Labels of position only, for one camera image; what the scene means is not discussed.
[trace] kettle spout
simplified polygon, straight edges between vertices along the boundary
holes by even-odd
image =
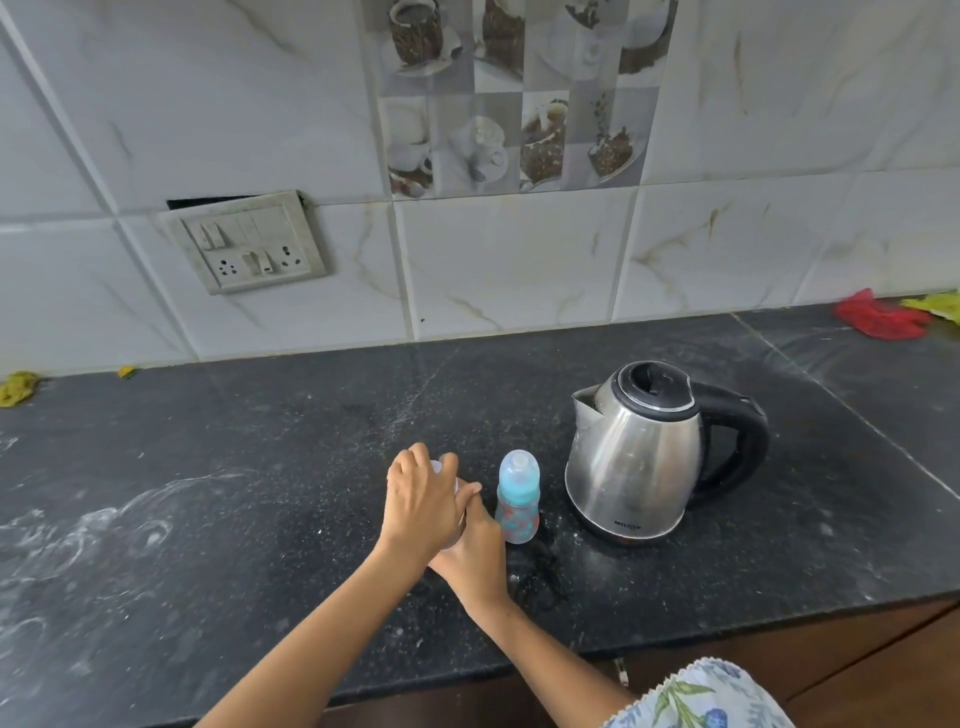
[[[599,384],[573,393],[573,406],[577,410],[577,432],[582,432],[607,419],[593,407],[593,398],[598,389],[600,389]]]

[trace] person's left hand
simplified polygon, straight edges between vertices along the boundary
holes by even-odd
[[[479,490],[465,485],[456,497],[454,483],[459,459],[452,452],[440,458],[434,473],[423,443],[402,450],[387,471],[387,503],[378,545],[417,560],[418,568],[449,543],[460,527],[467,501]]]

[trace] kettle handle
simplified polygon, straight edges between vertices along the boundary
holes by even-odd
[[[688,505],[696,505],[710,498],[721,496],[754,474],[770,445],[770,428],[767,416],[749,397],[743,397],[729,389],[711,384],[692,382],[693,397],[700,405],[704,424],[704,457],[700,477],[690,495]],[[716,426],[730,427],[737,431],[736,448],[733,454],[709,476],[703,477],[710,448],[710,429]]]

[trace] hand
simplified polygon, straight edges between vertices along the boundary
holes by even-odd
[[[412,557],[419,569],[449,543],[460,527],[467,501],[479,490],[467,486],[454,496],[459,460],[448,452],[434,473],[426,445],[402,450],[387,471],[387,503],[378,545]]]
[[[479,483],[473,483],[479,491]],[[430,569],[444,578],[467,614],[489,632],[490,619],[514,607],[507,594],[507,549],[500,524],[479,496],[467,504],[467,530],[456,546],[438,553]]]

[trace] electric kettle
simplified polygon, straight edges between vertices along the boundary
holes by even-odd
[[[566,491],[592,530],[623,544],[666,535],[687,505],[742,483],[770,441],[766,415],[749,397],[658,361],[627,364],[573,401]],[[704,476],[715,426],[736,430],[736,448]]]

